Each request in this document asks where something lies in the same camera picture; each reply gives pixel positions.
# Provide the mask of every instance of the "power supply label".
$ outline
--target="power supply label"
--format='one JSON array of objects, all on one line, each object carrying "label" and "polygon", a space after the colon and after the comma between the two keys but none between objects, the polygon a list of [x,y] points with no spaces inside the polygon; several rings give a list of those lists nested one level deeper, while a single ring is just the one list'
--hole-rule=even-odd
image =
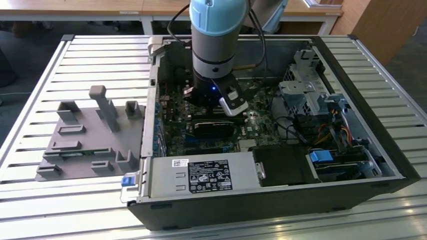
[{"label": "power supply label", "polygon": [[228,160],[188,162],[188,185],[192,194],[232,190]]}]

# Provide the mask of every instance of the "slotted metal table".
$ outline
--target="slotted metal table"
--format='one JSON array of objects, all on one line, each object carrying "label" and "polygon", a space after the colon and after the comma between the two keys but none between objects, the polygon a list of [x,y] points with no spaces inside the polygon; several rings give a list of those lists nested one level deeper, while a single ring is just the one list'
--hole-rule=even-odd
[{"label": "slotted metal table", "polygon": [[[146,100],[149,36],[74,36],[58,44],[0,149],[0,239],[373,240],[425,235],[427,115],[357,40],[321,38],[421,176],[418,182],[345,211],[146,230],[120,201],[121,176],[33,180],[58,120],[59,101],[75,100],[79,108],[94,107],[90,85],[105,85],[116,106]],[[338,92],[330,75],[326,77]]]}]

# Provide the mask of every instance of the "white label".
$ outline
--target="white label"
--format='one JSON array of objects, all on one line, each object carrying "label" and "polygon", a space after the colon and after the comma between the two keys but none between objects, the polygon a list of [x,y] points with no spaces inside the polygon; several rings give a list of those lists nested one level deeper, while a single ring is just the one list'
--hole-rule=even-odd
[{"label": "white label", "polygon": [[232,91],[230,93],[228,93],[229,100],[234,100],[237,97],[238,97],[237,91]]},{"label": "white label", "polygon": [[188,165],[188,159],[173,159],[172,160],[172,167],[186,167]]},{"label": "white label", "polygon": [[120,11],[120,14],[140,14],[138,11]]}]

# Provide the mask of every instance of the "wooden table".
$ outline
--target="wooden table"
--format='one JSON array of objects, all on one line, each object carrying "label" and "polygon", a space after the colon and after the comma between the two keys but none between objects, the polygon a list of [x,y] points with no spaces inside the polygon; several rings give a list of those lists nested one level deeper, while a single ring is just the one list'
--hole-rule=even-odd
[{"label": "wooden table", "polygon": [[[189,0],[144,0],[140,18],[144,34],[153,34],[152,21],[169,21],[188,2]],[[280,22],[321,22],[317,34],[328,35],[341,15],[340,9],[308,8],[302,0],[288,0]],[[189,21],[188,11],[184,11],[176,20]]]},{"label": "wooden table", "polygon": [[138,21],[144,0],[0,0],[2,21]]}]

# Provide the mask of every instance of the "blue latch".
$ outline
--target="blue latch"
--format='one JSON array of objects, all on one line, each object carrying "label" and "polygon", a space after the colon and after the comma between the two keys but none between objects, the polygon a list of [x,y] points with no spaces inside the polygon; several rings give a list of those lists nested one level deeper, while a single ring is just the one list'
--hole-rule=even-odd
[{"label": "blue latch", "polygon": [[134,186],[136,176],[124,176],[121,178],[121,187]]},{"label": "blue latch", "polygon": [[328,150],[312,151],[309,153],[310,162],[330,162],[333,161],[330,152]]}]

